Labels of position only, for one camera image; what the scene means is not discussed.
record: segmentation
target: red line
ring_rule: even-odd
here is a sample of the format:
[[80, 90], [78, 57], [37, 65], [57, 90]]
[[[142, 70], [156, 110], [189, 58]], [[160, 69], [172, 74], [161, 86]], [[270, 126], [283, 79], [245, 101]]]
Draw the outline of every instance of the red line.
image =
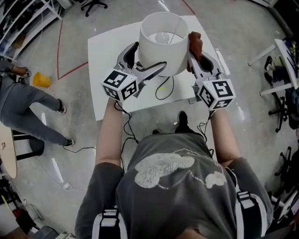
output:
[[185, 0], [182, 0], [186, 5], [187, 7], [189, 7], [189, 9], [191, 10], [191, 12], [195, 15], [195, 12], [192, 10], [192, 8], [185, 2]]
[[59, 32], [59, 39], [58, 39], [58, 47], [57, 47], [57, 80], [59, 80], [59, 45], [60, 45], [60, 36], [61, 36], [61, 30], [62, 30], [62, 23], [64, 21], [61, 20], [61, 26], [60, 26], [60, 32]]
[[88, 64], [88, 62], [85, 62], [85, 63], [83, 63], [82, 65], [77, 66], [76, 68], [72, 69], [71, 71], [65, 73], [63, 76], [61, 76], [60, 78], [58, 78], [58, 80], [60, 80], [60, 79], [62, 79], [63, 77], [67, 76], [68, 74], [71, 74], [73, 71], [79, 69], [80, 67], [82, 67], [82, 66], [84, 66], [84, 65], [86, 65], [86, 64]]

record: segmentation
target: white tabletop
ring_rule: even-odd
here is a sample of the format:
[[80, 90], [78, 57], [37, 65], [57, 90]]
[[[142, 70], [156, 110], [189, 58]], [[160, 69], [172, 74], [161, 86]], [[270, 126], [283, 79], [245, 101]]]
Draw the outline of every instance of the white tabletop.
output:
[[17, 176], [17, 161], [14, 149], [14, 137], [10, 128], [0, 122], [0, 157], [7, 173], [15, 178]]
[[275, 39], [275, 44], [276, 44], [277, 48], [279, 49], [279, 51], [281, 53], [281, 57], [284, 61], [286, 70], [288, 71], [288, 74], [289, 74], [289, 77], [291, 79], [292, 85], [294, 86], [295, 89], [297, 89], [299, 87], [299, 79], [296, 77], [296, 73], [294, 71], [294, 68], [291, 65], [291, 63], [294, 64], [294, 61], [292, 60], [292, 58], [288, 54], [288, 52], [290, 52], [290, 51], [289, 51], [289, 49], [287, 48], [287, 46], [285, 45], [285, 43], [282, 40]]
[[[182, 16], [188, 24], [190, 32], [201, 33], [203, 41], [203, 51], [214, 57], [218, 64], [216, 52], [207, 37], [201, 24], [195, 16]], [[90, 87], [93, 98], [93, 110], [96, 120], [102, 120], [104, 117], [108, 96], [105, 94], [101, 80], [108, 68], [113, 68], [116, 64], [117, 56], [130, 44], [139, 40], [141, 21], [116, 28], [88, 39], [88, 64]], [[135, 54], [135, 62], [138, 60], [138, 54]], [[157, 87], [165, 80], [163, 77], [155, 77], [146, 81], [138, 98], [130, 97], [123, 104], [127, 112], [133, 112], [157, 105], [162, 105], [182, 99], [194, 97], [192, 85], [195, 77], [193, 74], [183, 71], [174, 77], [173, 93], [165, 100], [158, 100], [155, 97]], [[169, 79], [157, 93], [159, 98], [166, 97], [172, 89], [172, 79]]]

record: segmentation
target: sneaker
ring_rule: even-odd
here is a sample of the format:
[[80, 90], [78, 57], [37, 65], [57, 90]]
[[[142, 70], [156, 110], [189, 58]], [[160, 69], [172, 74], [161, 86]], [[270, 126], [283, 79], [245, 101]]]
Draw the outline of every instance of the sneaker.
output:
[[188, 117], [185, 111], [180, 111], [178, 113], [178, 124], [188, 124]]
[[159, 133], [160, 133], [159, 130], [154, 129], [152, 134], [159, 134]]
[[75, 140], [69, 139], [69, 140], [67, 140], [67, 145], [65, 145], [65, 146], [73, 146], [74, 144], [75, 144]]
[[264, 73], [264, 76], [265, 76], [266, 81], [268, 81], [268, 83], [269, 83], [270, 85], [273, 85], [273, 84], [272, 84], [272, 80], [273, 80], [273, 78], [272, 78], [267, 72]]
[[59, 112], [60, 113], [62, 113], [62, 114], [65, 114], [65, 112], [66, 112], [66, 107], [62, 104], [62, 101], [60, 100], [60, 99], [58, 99], [59, 100]]
[[266, 63], [265, 63], [265, 70], [268, 70], [268, 65], [272, 65], [272, 57], [271, 56], [268, 56], [267, 57], [267, 60], [266, 60]]

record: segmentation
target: yellow cup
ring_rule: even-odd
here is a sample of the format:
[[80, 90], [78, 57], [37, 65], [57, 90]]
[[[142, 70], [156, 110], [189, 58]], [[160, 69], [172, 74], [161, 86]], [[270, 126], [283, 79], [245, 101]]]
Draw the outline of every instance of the yellow cup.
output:
[[49, 77], [43, 75], [40, 72], [37, 72], [33, 77], [33, 86], [40, 86], [40, 87], [49, 87], [51, 84], [51, 80]]

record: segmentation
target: gray t-shirt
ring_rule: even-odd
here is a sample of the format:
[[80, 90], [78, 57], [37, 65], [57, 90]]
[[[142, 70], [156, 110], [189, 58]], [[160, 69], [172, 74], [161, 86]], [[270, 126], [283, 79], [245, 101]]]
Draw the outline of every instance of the gray t-shirt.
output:
[[[271, 202], [247, 161], [236, 159], [229, 168], [241, 190], [262, 199], [270, 225]], [[75, 232], [91, 238], [96, 215], [116, 204], [131, 239], [175, 238], [187, 227], [209, 239], [233, 239], [235, 203], [231, 177], [200, 135], [155, 134], [139, 143], [125, 175], [110, 163], [95, 167]]]
[[[7, 62], [7, 61], [1, 61], [0, 62], [0, 75], [4, 72], [11, 72], [13, 67], [14, 67], [14, 64]], [[0, 76], [0, 120], [1, 120], [2, 108], [4, 106], [4, 103], [6, 101], [8, 94], [10, 93], [10, 91], [14, 85], [15, 85], [15, 82], [11, 78], [9, 78], [6, 74], [3, 76]]]

